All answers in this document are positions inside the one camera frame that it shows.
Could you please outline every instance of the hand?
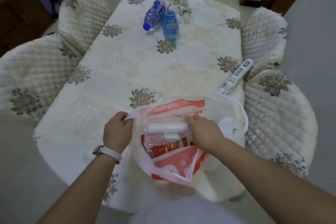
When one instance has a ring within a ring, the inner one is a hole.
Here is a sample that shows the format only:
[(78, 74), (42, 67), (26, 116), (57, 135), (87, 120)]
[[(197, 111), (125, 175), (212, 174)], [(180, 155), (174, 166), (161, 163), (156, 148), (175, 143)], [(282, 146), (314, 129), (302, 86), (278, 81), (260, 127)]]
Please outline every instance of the hand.
[(187, 122), (191, 128), (193, 143), (205, 152), (211, 154), (218, 147), (219, 142), (226, 139), (213, 120), (195, 114), (188, 116)]
[(104, 146), (121, 154), (132, 138), (133, 119), (124, 122), (127, 112), (118, 112), (104, 127)]

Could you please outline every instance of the floral chair cover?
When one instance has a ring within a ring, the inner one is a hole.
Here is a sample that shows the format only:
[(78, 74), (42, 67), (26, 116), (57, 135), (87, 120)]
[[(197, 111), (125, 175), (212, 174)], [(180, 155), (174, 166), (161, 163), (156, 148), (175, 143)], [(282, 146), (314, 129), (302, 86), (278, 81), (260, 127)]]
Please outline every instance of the floral chair cover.
[(255, 64), (245, 76), (249, 80), (260, 71), (272, 69), (282, 62), (287, 43), (288, 23), (280, 15), (264, 7), (256, 9), (241, 28), (243, 59)]
[(58, 32), (84, 55), (111, 14), (106, 0), (64, 0)]
[(317, 142), (317, 122), (305, 95), (279, 70), (245, 83), (246, 148), (304, 178)]
[(0, 118), (37, 124), (81, 59), (56, 34), (7, 52), (0, 58)]

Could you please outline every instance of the watch face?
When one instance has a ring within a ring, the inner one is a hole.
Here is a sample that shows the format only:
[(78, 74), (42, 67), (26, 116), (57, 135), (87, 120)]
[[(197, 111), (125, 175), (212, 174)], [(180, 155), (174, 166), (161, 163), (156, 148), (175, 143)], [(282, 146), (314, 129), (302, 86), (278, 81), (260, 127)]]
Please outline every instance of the watch face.
[(102, 145), (98, 145), (92, 152), (93, 155), (97, 155), (99, 153), (100, 148), (102, 147)]

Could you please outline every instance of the floral tablecloth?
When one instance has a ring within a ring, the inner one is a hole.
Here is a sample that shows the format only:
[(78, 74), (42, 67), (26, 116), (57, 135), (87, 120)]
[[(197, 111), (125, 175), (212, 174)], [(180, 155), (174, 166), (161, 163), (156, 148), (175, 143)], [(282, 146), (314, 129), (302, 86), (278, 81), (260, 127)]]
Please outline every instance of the floral tablecloth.
[[(162, 29), (142, 28), (154, 0), (122, 0), (35, 129), (37, 147), (55, 173), (71, 184), (102, 144), (104, 124), (118, 111), (156, 102), (167, 94), (216, 90), (242, 62), (240, 14), (214, 0), (189, 0), (191, 21), (179, 23), (176, 44)], [(230, 92), (244, 104), (243, 82)], [(233, 140), (245, 145), (236, 108)], [(197, 194), (213, 202), (238, 196), (244, 187), (224, 166), (199, 170), (185, 185), (152, 180), (129, 147), (107, 188), (104, 205), (129, 213), (158, 202)]]

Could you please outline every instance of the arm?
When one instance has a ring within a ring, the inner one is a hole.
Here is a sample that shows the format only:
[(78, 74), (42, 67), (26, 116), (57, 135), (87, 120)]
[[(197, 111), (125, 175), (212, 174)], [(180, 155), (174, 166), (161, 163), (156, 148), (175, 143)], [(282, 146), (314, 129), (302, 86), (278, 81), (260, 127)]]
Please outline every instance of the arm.
[(241, 181), (277, 223), (335, 223), (336, 198), (226, 139), (213, 120), (187, 118), (193, 142)]
[[(126, 116), (118, 112), (104, 128), (104, 146), (119, 154), (132, 138), (133, 120), (123, 122)], [(116, 162), (105, 154), (96, 156), (37, 224), (95, 223)]]

